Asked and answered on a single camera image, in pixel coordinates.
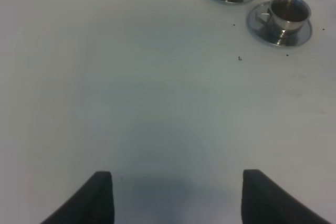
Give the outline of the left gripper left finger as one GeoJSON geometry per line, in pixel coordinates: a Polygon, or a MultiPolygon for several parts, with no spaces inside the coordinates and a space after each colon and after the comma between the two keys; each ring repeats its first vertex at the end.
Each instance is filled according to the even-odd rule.
{"type": "Polygon", "coordinates": [[[115,221],[112,175],[95,172],[44,224],[108,223],[115,221]]]}

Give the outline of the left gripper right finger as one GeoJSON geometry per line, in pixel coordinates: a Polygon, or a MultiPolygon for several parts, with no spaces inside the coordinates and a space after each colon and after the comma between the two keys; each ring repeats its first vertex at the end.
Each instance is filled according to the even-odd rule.
{"type": "Polygon", "coordinates": [[[243,171],[241,218],[243,224],[328,223],[258,169],[243,171]]]}

